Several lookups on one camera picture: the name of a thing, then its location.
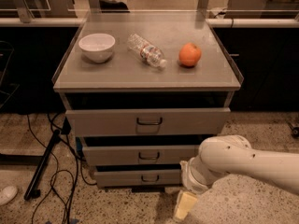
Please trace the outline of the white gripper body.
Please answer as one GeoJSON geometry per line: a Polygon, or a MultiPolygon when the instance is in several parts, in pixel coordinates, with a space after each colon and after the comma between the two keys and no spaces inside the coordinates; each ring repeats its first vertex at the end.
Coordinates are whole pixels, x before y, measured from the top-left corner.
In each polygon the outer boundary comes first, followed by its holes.
{"type": "Polygon", "coordinates": [[[180,166],[182,184],[186,190],[194,194],[203,194],[215,182],[213,174],[198,157],[193,157],[188,161],[181,161],[180,166]]]}

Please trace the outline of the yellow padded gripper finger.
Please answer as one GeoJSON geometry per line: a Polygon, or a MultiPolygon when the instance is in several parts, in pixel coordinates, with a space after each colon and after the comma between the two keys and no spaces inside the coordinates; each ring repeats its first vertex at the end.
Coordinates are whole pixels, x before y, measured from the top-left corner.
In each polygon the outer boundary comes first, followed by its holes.
{"type": "Polygon", "coordinates": [[[197,203],[197,195],[186,191],[181,190],[178,193],[177,203],[174,210],[173,219],[175,221],[182,221],[193,209],[194,205],[197,203]]]}

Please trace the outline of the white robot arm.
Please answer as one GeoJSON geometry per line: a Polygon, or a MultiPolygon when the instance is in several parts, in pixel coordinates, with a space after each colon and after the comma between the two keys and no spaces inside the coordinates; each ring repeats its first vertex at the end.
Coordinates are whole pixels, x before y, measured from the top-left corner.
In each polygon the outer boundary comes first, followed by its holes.
{"type": "Polygon", "coordinates": [[[173,219],[182,221],[198,196],[229,174],[245,175],[272,186],[299,193],[299,154],[258,150],[241,135],[213,136],[199,146],[197,155],[182,161],[183,189],[178,193],[173,219]]]}

